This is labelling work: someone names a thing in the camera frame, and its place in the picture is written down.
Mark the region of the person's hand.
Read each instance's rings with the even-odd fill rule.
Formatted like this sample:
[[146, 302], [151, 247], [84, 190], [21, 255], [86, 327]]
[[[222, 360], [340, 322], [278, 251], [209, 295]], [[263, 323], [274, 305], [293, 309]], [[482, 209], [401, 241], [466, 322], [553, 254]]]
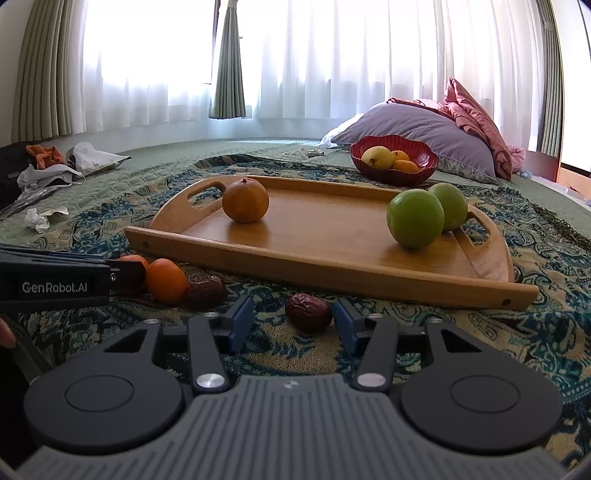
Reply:
[[0, 319], [0, 345], [5, 348], [14, 348], [16, 345], [16, 337], [3, 319]]

